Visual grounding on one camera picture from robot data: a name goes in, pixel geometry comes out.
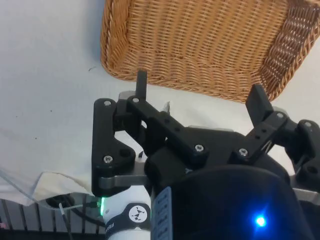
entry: white fabric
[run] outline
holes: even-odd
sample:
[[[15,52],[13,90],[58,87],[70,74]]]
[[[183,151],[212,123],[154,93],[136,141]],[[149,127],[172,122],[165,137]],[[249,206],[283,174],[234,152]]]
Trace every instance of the white fabric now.
[[[90,193],[93,103],[135,88],[101,67],[104,2],[0,0],[0,168],[39,200]],[[319,62],[318,40],[273,102],[294,121],[320,123]],[[243,134],[252,128],[243,104],[156,86],[147,91],[157,109],[170,101],[172,115],[185,126]],[[293,173],[281,149],[271,155]],[[2,179],[0,199],[30,204]]]

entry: blue led light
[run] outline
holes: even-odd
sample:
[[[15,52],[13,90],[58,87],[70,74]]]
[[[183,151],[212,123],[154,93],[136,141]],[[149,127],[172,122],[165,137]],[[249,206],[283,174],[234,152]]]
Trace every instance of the blue led light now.
[[[255,223],[259,226],[259,227],[265,227],[267,225],[266,219],[263,216],[258,216],[255,219]]]

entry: black plastic linkage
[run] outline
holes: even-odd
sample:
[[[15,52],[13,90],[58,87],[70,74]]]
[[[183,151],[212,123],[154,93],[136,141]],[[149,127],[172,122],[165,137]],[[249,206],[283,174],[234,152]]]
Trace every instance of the black plastic linkage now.
[[[100,188],[99,178],[113,177],[132,169],[135,164],[135,151],[115,138],[116,106],[116,102],[108,98],[94,103],[91,166],[92,193],[97,197],[106,194]]]
[[[144,99],[132,96],[127,101],[127,110],[147,124],[142,145],[147,155],[153,154],[167,144],[183,155],[184,161],[195,168],[205,164],[209,151],[200,139],[196,139],[185,127],[167,112],[159,112]]]

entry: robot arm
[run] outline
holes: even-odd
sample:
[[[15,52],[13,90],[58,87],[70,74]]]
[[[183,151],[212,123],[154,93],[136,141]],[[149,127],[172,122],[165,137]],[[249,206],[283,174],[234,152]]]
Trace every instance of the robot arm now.
[[[109,197],[131,186],[152,189],[151,227],[143,225],[146,218],[133,221],[131,229],[151,228],[153,240],[314,239],[297,197],[320,205],[315,122],[293,122],[273,109],[262,86],[253,85],[246,107],[254,128],[246,136],[184,127],[153,108],[146,89],[147,73],[139,71],[135,92],[120,95],[118,102],[94,103],[93,194]],[[115,139],[123,130],[142,146],[145,163],[135,162],[135,151]],[[267,154],[273,145],[285,148],[295,176]]]

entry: white tablecloth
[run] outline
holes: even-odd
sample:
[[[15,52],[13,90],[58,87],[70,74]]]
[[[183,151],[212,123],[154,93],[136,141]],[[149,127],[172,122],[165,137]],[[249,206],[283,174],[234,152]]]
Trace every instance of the white tablecloth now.
[[[0,0],[0,169],[38,200],[91,191],[93,103],[135,88],[101,67],[103,7],[104,0]],[[320,123],[319,63],[318,40],[273,102],[294,121]],[[156,86],[147,91],[157,109],[170,101],[185,126],[242,134],[252,128],[243,104]],[[281,148],[271,155],[293,174]],[[2,179],[0,199],[31,203]]]

